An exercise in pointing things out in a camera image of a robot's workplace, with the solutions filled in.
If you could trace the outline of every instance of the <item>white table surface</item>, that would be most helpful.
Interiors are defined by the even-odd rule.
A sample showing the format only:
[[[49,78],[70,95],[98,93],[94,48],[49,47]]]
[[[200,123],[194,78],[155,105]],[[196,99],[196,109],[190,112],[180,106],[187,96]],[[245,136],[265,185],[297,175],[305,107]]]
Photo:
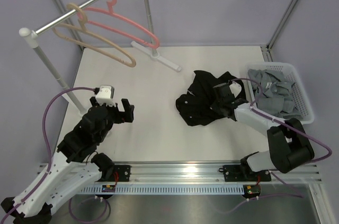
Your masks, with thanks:
[[[105,50],[119,54],[113,48]],[[134,48],[127,50],[137,61],[135,68],[85,49],[75,80],[74,86],[112,85],[114,100],[120,108],[122,98],[135,105],[134,122],[115,124],[98,152],[114,161],[187,162],[239,160],[255,151],[268,150],[267,139],[240,122],[221,119],[207,126],[190,127],[175,108],[175,100],[186,93],[193,82],[194,70],[206,70],[216,77],[226,71],[236,77],[246,77],[247,63],[263,61],[260,47],[159,48],[162,56],[183,67],[180,73],[151,61]],[[86,107],[91,106],[89,99],[93,93],[74,93]],[[80,119],[78,110],[68,105],[59,142]]]

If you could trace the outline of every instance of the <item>laundry basket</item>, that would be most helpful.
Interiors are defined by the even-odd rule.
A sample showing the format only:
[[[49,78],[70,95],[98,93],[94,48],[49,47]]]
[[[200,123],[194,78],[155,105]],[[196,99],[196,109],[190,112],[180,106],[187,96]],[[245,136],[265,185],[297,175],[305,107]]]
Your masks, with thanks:
[[[253,64],[248,64],[246,71],[248,71],[249,69],[261,69],[261,70],[270,69],[270,70],[281,71],[287,80],[291,82],[295,82],[295,84],[292,87],[291,95],[296,105],[296,108],[301,113],[302,119],[300,120],[300,122],[302,124],[313,123],[314,121],[313,110],[311,108],[305,88],[302,85],[300,77],[293,65],[286,64],[283,62],[257,62]],[[254,100],[253,88],[252,88],[250,81],[247,81],[247,82],[249,86],[249,92],[251,94],[251,99],[253,101]]]

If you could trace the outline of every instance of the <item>folded gray clothes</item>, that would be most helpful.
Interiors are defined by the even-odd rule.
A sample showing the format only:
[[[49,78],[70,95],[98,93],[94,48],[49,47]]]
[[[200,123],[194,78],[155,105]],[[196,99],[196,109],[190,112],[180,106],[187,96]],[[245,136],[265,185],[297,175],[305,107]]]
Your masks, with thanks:
[[[291,95],[294,83],[288,81],[281,71],[249,69],[248,76],[263,89],[257,102],[258,109],[280,118],[302,118]],[[257,97],[261,91],[259,86],[252,82],[252,88]]]

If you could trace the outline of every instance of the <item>robotic arm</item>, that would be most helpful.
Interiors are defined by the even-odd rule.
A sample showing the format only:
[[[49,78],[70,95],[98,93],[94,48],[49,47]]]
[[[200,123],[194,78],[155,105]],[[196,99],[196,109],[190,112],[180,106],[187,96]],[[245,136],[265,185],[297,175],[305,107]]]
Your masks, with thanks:
[[[73,131],[65,135],[54,154],[51,169],[47,167],[21,194],[6,198],[1,206],[8,213],[15,205],[37,186],[47,173],[45,180],[29,198],[11,215],[15,224],[47,224],[52,215],[72,198],[78,191],[98,180],[111,181],[114,170],[113,161],[104,153],[95,155],[91,163],[80,172],[63,181],[69,172],[96,151],[115,123],[133,122],[134,106],[127,99],[122,99],[124,112],[119,111],[113,102],[114,88],[102,85],[95,90],[96,96],[90,101],[92,107],[82,117]]]
[[[223,83],[213,89],[217,98],[211,108],[215,112],[252,127],[267,136],[269,141],[269,151],[253,153],[241,159],[240,170],[245,177],[266,169],[277,169],[287,173],[314,158],[314,151],[308,138],[274,122],[279,120],[305,133],[299,120],[279,119],[262,111],[253,112],[253,107],[247,100],[236,98],[241,86],[235,82],[231,85]],[[271,120],[258,113],[263,113]]]

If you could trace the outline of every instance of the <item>crumpled black garment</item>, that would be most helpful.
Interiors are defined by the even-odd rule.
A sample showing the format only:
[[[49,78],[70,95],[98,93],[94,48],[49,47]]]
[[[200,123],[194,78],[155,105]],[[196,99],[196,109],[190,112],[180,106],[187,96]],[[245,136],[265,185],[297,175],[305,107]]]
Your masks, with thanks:
[[[224,118],[224,116],[216,113],[210,107],[216,100],[213,87],[222,83],[228,83],[231,79],[236,78],[229,72],[225,72],[219,78],[207,71],[195,70],[195,78],[188,88],[186,94],[181,95],[175,105],[181,117],[187,125],[208,125],[211,122]],[[244,84],[240,80],[237,81],[242,86],[242,91],[237,98],[246,99]]]

